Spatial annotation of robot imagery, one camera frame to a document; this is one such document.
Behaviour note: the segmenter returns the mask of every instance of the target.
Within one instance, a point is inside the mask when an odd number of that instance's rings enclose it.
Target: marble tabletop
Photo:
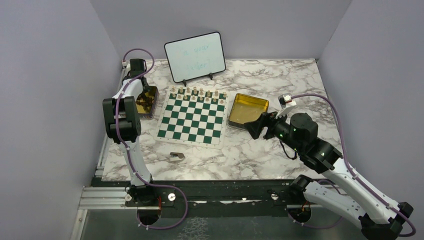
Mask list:
[[[316,93],[326,96],[324,86],[314,59],[257,59],[226,60],[226,70],[208,77],[187,82],[189,87],[213,88],[227,92],[232,106],[237,93],[269,101],[269,112],[278,111],[277,97],[283,93],[292,95]],[[303,174],[311,178],[321,175],[306,167],[300,160],[288,159],[276,138],[253,140],[244,130],[226,126],[222,149],[204,148],[184,144],[155,141],[158,117],[161,113],[166,90],[176,84],[171,77],[168,61],[157,60],[147,82],[159,90],[153,119],[141,120],[140,147],[144,161],[154,180],[251,180],[251,179],[294,179]],[[328,105],[316,97],[296,100],[294,113],[308,113],[318,123],[318,136],[341,151],[339,133],[333,113]],[[106,149],[103,181],[129,181],[123,153],[115,143]],[[294,152],[286,147],[290,156]],[[182,161],[171,161],[170,152],[183,153]]]

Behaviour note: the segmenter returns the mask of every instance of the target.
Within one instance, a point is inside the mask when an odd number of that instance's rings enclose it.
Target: yellow tray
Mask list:
[[[243,124],[257,120],[263,112],[268,111],[269,105],[268,100],[237,93],[229,113],[228,125],[245,129]]]

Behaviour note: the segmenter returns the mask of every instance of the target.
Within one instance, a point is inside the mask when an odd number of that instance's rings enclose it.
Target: purple-gray wall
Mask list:
[[[1,2],[1,239],[69,239],[119,63],[88,0]]]
[[[318,62],[352,165],[415,207],[418,234],[409,239],[417,240],[424,238],[423,10],[419,0],[352,0]]]
[[[219,31],[226,58],[319,58],[351,0],[90,0],[118,54]]]

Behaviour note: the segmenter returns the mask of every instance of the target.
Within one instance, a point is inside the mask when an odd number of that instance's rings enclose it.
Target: green and white chessboard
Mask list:
[[[169,87],[154,139],[213,149],[224,146],[228,96],[214,89]]]

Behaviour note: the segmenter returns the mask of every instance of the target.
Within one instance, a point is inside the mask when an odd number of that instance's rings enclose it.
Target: whiteboard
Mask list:
[[[175,83],[226,69],[221,35],[217,31],[168,42],[164,48]]]

